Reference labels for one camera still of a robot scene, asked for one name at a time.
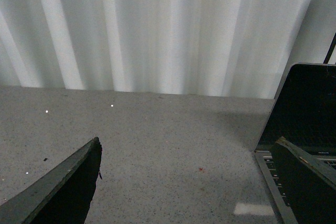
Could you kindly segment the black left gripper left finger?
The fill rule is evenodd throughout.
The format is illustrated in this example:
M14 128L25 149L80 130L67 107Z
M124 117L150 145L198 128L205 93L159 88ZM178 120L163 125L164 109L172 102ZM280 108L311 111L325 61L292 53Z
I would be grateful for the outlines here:
M93 138L1 205L1 223L84 223L100 177L102 146Z

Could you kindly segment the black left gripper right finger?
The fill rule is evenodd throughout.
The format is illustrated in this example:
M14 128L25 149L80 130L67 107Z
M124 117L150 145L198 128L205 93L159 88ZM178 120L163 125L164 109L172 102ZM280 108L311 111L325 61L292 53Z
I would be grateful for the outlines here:
M335 169L284 137L270 152L297 222L335 223Z

